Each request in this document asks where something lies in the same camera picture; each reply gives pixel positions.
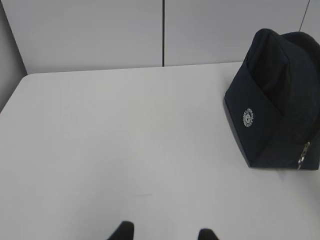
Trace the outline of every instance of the silver emblem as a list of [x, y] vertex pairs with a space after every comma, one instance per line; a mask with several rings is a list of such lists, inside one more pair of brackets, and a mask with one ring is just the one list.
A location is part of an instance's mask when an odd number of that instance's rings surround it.
[[254, 112], [248, 108], [243, 113], [243, 124], [248, 128], [254, 122]]

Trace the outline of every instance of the metal zipper pull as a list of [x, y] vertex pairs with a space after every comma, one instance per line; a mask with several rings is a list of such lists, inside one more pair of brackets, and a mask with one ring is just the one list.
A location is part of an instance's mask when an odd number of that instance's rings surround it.
[[301, 153], [299, 161], [298, 161], [298, 170], [301, 168], [302, 163], [305, 160], [305, 156], [307, 154], [309, 146], [310, 146], [310, 142], [309, 141], [306, 144], [304, 144], [303, 152]]

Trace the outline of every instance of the gray wall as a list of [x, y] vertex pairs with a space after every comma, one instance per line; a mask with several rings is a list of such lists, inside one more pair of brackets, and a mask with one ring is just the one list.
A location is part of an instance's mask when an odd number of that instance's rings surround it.
[[0, 111], [26, 74], [25, 66], [0, 2]]
[[162, 0], [2, 3], [28, 74], [162, 65]]
[[320, 0], [310, 0], [301, 31], [320, 43]]
[[298, 31], [307, 3], [166, 0], [165, 65], [242, 61], [259, 29], [269, 28], [280, 34]]

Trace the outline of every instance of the table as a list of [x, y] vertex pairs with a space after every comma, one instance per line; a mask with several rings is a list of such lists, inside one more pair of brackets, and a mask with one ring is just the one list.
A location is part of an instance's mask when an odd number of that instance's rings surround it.
[[320, 239], [319, 171], [247, 167], [240, 63], [26, 76], [0, 114], [0, 239]]

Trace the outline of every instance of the hat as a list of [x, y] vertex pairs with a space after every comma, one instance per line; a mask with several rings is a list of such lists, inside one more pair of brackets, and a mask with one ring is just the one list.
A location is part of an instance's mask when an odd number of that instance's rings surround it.
[[258, 31], [224, 100], [249, 167], [319, 168], [320, 46], [311, 36]]

